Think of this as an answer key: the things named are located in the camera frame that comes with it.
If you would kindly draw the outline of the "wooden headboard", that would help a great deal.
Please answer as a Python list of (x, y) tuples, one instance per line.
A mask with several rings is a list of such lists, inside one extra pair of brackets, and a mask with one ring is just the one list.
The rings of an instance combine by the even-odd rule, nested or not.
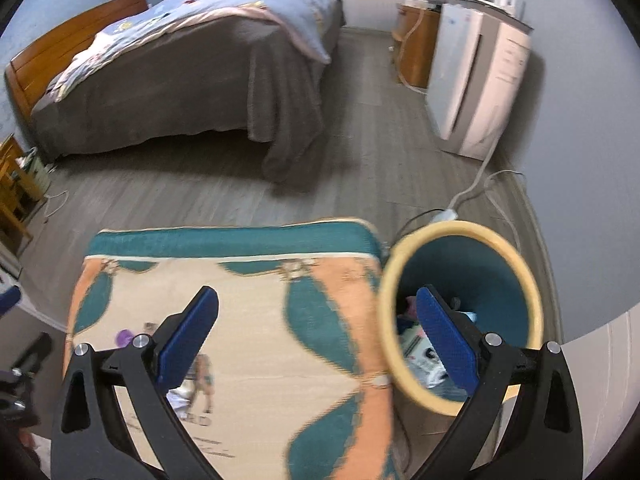
[(28, 126), (50, 81), (107, 25), (149, 9), (148, 0), (110, 0), (56, 26), (18, 52), (4, 70), (17, 115)]

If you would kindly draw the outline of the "wooden tv cabinet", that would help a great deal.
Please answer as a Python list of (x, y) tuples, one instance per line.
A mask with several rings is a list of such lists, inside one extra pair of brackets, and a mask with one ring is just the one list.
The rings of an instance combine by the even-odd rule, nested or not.
[(398, 80), (425, 90), (436, 47), (440, 7), (432, 10), (398, 4), (397, 10), (397, 22), (392, 30), (392, 60)]

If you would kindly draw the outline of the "teal orange patterned blanket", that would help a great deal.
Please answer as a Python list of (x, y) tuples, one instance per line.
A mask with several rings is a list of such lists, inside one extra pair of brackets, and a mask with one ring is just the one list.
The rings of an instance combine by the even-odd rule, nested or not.
[(181, 420), (226, 479), (397, 479), (393, 388), (376, 332), (382, 246), (357, 219), (103, 231), (70, 304), (69, 344), (152, 334), (202, 286), (219, 314)]

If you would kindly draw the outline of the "light blue floral quilt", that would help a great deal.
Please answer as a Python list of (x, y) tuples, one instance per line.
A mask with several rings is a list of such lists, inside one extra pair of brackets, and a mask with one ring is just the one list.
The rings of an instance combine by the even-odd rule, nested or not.
[(307, 58), (328, 64), (322, 38), (342, 0), (163, 0), (139, 14), (104, 27), (90, 46), (75, 54), (70, 65), (47, 86), (60, 102), (101, 68), (123, 54), (141, 48), (180, 29), (222, 18), (248, 18), (282, 27), (288, 39)]

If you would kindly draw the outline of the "purple plastic wrapper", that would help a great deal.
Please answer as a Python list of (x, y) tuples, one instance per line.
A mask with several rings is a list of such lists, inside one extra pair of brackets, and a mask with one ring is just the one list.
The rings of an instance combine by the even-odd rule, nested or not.
[(128, 328), (120, 330), (115, 336), (115, 344), (117, 348), (126, 348), (128, 344), (134, 339), (136, 334)]

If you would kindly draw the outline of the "wooden bedside shelf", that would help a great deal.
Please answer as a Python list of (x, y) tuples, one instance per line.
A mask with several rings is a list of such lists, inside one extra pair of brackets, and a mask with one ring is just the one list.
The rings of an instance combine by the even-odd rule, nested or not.
[(25, 151), (10, 134), (1, 142), (1, 267), (17, 278), (18, 256), (34, 239), (29, 221), (46, 201), (49, 171), (35, 148)]

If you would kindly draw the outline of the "white air purifier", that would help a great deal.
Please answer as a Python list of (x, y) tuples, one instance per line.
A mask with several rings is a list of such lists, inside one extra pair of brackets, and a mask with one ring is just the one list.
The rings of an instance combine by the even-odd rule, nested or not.
[(532, 31), (490, 4), (442, 5), (425, 107), (443, 151), (487, 158), (521, 87)]

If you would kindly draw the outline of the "bed with grey cover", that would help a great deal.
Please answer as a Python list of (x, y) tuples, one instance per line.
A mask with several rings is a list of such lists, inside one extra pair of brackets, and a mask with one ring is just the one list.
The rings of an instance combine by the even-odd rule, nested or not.
[[(330, 61), (343, 23), (341, 2), (322, 38)], [(180, 29), (116, 58), (60, 102), (46, 91), (30, 114), (32, 143), (52, 160), (243, 129), (268, 145), (262, 171), (280, 181), (322, 131), (326, 65), (271, 22), (222, 18)]]

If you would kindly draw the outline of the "yellow rimmed teal trash bin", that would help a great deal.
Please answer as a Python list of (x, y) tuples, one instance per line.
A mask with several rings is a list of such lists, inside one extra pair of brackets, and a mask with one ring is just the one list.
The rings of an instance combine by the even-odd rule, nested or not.
[(397, 388), (427, 411), (457, 416), (464, 391), (446, 379), (428, 388), (409, 367), (398, 333), (407, 299), (430, 285), (452, 310), (511, 346), (538, 349), (544, 310), (533, 273), (504, 237), (478, 223), (441, 221), (401, 237), (390, 250), (378, 288), (378, 333)]

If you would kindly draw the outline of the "blue silver snack wrapper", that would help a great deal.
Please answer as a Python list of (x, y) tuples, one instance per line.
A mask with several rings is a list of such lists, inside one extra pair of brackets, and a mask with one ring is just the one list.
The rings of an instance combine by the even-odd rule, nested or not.
[(422, 387), (434, 389), (446, 382), (446, 368), (419, 324), (406, 328), (399, 341), (408, 369)]

